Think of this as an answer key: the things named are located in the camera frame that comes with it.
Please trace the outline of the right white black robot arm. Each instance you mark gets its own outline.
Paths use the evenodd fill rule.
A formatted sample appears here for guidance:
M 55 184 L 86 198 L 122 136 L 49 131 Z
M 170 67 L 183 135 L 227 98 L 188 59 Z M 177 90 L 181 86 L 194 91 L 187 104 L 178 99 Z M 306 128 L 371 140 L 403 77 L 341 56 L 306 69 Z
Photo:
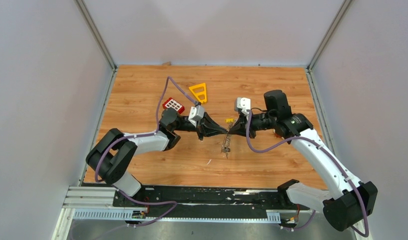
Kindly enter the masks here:
M 301 113 L 293 113 L 287 96 L 281 90 L 263 95 L 266 109 L 254 114 L 251 100 L 239 97 L 234 108 L 238 120 L 229 129 L 230 135 L 246 137 L 248 147 L 255 153 L 266 153 L 288 143 L 310 163 L 326 190 L 304 185 L 291 179 L 277 187 L 277 202 L 284 209 L 293 205 L 308 207 L 323 213 L 328 223 L 338 231 L 352 228 L 359 235 L 369 236 L 368 216 L 374 210 L 378 194 L 371 182 L 362 182 L 348 170 L 326 147 L 312 123 Z M 258 150 L 251 144 L 257 131 L 274 130 L 282 140 L 271 147 Z

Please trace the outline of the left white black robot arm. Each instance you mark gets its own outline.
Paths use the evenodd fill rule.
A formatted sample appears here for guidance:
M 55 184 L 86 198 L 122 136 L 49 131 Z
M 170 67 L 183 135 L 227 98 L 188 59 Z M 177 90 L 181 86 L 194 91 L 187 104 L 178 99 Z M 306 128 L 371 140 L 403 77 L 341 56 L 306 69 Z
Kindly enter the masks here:
M 127 202 L 138 207 L 144 203 L 145 193 L 141 190 L 141 183 L 127 168 L 134 156 L 174 148 L 181 139 L 176 131 L 195 132 L 199 140 L 228 132 L 201 106 L 192 107 L 189 115 L 167 108 L 162 112 L 155 132 L 123 133 L 112 128 L 88 153 L 85 161 L 106 184 L 124 192 Z

